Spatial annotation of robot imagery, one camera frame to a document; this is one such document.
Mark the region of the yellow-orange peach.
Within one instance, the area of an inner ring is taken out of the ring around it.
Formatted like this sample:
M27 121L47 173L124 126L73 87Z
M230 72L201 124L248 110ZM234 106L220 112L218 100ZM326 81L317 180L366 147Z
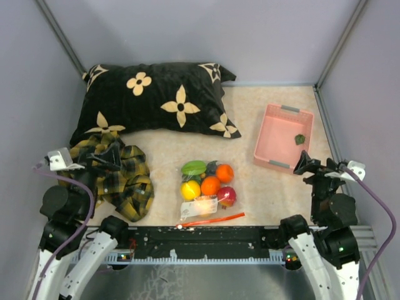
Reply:
M201 217L208 217L218 210L218 200L215 197L199 197L195 199L196 209Z

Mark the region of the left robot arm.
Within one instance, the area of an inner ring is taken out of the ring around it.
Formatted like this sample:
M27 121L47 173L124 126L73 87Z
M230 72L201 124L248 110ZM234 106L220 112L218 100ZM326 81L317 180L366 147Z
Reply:
M120 147L91 146L73 160L67 148L48 152L33 171L64 185L50 187L39 212L47 217L38 247L38 263L28 299L80 299L106 256L129 243L128 224L115 216L104 219L88 251L70 269L94 216L97 179L121 168Z

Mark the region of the dark grape bunch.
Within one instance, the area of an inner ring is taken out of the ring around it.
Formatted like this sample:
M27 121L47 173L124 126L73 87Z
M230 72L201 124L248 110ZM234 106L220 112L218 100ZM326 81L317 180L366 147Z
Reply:
M205 171L206 177L215 176L218 166L219 166L219 163L217 161L211 161L211 162L207 163L206 171Z

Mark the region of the red apple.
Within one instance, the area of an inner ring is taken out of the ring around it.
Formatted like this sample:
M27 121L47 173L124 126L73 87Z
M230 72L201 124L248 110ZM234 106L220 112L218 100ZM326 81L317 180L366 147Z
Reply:
M217 192L218 203L224 208L230 208L236 203L236 192L233 187L225 186Z

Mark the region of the orange tangerine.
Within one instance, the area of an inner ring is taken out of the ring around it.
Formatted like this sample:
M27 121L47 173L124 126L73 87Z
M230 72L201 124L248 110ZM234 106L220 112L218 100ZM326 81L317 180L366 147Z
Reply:
M201 183L201 192L205 196L212 196L218 193L221 182L216 176L208 176Z
M234 170L228 164L220 164L216 169L216 177L224 184L234 179Z

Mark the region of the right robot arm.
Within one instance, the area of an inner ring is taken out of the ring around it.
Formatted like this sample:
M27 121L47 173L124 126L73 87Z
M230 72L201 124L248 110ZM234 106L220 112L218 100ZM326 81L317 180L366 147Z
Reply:
M356 200L338 189L345 183L341 168L347 161L325 164L301 151L293 173L302 175L312 187L312 230L305 218L296 214L281 220L279 240L291 248L311 284L316 299L356 299L359 289L359 246L352 231L358 223Z

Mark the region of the clear zip top bag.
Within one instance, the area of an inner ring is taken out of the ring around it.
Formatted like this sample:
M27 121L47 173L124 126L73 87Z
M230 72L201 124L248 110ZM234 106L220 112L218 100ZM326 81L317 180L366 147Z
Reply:
M231 162L192 160L180 173L177 228L220 224L246 215Z

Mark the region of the yellow lemon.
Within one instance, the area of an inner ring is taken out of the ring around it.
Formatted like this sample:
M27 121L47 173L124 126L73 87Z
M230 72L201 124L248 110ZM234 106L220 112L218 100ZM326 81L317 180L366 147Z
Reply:
M185 201L192 201L201 195L201 187L197 181L190 180L181 184L181 195Z

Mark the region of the green leaf fruit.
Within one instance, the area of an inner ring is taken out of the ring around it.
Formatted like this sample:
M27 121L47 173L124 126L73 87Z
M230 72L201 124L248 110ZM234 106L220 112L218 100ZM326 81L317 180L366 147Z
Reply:
M207 165L204 161L189 161L183 165L181 172L185 175L194 176L204 173L207 169Z

